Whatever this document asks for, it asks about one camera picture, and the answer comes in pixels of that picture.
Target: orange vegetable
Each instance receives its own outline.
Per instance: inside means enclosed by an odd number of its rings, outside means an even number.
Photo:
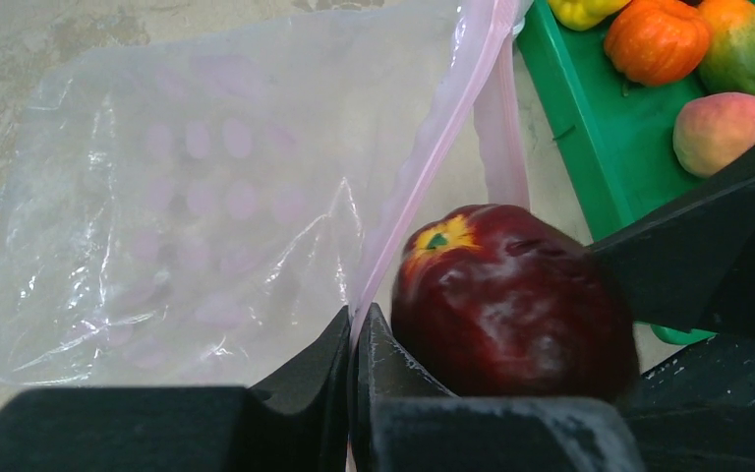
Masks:
[[[693,72],[711,36],[699,11],[680,0],[632,0],[612,22],[604,51],[628,80],[658,87]]]

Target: clear plastic bag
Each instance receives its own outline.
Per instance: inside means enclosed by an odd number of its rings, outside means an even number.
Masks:
[[[526,206],[528,6],[313,13],[51,73],[5,194],[0,380],[252,384],[362,314],[411,224],[484,198],[463,189]],[[447,159],[470,170],[416,214],[454,143],[482,162]]]

